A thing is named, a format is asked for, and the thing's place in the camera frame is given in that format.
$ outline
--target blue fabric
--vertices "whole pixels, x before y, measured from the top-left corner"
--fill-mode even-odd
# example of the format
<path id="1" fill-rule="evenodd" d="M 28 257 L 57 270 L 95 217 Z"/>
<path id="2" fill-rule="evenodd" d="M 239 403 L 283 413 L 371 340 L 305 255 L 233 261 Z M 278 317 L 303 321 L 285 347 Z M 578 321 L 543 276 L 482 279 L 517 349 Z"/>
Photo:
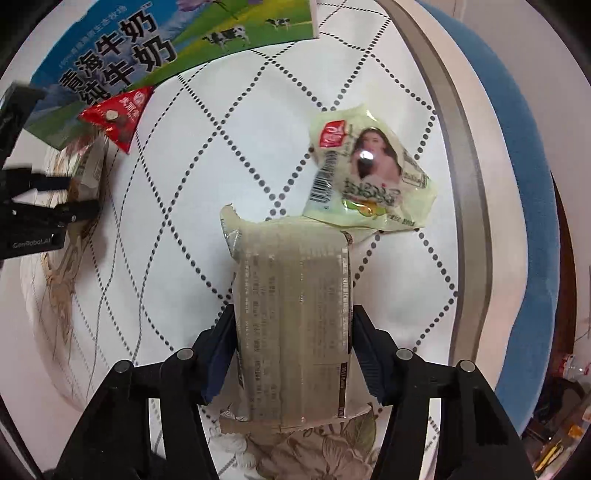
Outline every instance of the blue fabric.
<path id="1" fill-rule="evenodd" d="M 527 286 L 496 386 L 497 396 L 521 434 L 544 382 L 558 298 L 560 240 L 550 168 L 529 106 L 500 59 L 465 25 L 422 5 L 454 39 L 484 85 L 501 125 L 521 196 L 529 255 Z"/>

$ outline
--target red logo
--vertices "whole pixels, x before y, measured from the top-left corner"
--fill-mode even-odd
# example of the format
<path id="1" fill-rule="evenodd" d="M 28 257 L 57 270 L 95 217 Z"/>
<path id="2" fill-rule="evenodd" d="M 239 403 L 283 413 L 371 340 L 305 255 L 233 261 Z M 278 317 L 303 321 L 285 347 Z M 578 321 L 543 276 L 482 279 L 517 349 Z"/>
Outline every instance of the red logo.
<path id="1" fill-rule="evenodd" d="M 346 123 L 345 120 L 328 122 L 320 134 L 320 146 L 323 148 L 340 147 L 343 144 L 343 139 L 346 135 Z"/>

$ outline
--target woman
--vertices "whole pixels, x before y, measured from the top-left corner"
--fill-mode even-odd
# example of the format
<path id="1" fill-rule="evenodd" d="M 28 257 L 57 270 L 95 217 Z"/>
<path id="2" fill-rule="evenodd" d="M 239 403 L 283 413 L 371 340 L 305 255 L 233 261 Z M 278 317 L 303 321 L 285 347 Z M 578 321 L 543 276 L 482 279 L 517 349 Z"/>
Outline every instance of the woman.
<path id="1" fill-rule="evenodd" d="M 386 135 L 377 128 L 363 130 L 351 155 L 351 173 L 377 186 L 398 184 L 402 168 Z"/>

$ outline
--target woman's long dark hair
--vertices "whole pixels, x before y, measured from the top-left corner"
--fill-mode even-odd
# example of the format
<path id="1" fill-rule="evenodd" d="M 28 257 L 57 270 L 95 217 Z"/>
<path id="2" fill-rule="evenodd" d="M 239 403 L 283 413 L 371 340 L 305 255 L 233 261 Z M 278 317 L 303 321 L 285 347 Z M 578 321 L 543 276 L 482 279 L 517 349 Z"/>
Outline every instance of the woman's long dark hair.
<path id="1" fill-rule="evenodd" d="M 357 141 L 355 142 L 355 146 L 353 147 L 353 153 L 357 152 L 357 150 L 363 149 L 363 136 L 368 132 L 375 132 L 382 138 L 384 144 L 386 145 L 386 147 L 384 148 L 384 153 L 387 156 L 389 156 L 392 160 L 394 160 L 394 163 L 398 167 L 398 174 L 402 175 L 402 167 L 398 163 L 398 155 L 396 155 L 396 151 L 393 149 L 392 145 L 390 145 L 390 140 L 388 140 L 388 137 L 386 137 L 384 132 L 382 132 L 379 128 L 370 127 L 363 130 L 361 134 L 357 137 Z M 371 163 L 366 163 L 363 161 L 358 162 L 357 170 L 359 172 L 359 178 L 363 179 L 364 177 L 369 175 L 369 173 L 371 172 L 371 167 Z"/>

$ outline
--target beige snack wrapper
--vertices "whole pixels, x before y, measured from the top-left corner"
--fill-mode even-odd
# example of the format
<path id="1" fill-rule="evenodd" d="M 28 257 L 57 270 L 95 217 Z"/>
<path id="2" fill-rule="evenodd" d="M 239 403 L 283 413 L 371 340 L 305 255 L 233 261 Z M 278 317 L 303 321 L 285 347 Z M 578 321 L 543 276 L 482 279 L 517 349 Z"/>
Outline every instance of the beige snack wrapper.
<path id="1" fill-rule="evenodd" d="M 435 185 L 367 108 L 321 113 L 310 138 L 320 170 L 305 216 L 387 232 L 425 225 Z"/>
<path id="2" fill-rule="evenodd" d="M 304 218 L 246 222 L 231 206 L 221 218 L 239 264 L 233 292 L 241 386 L 223 431 L 285 432 L 363 413 L 367 403 L 352 406 L 346 398 L 353 235 Z"/>

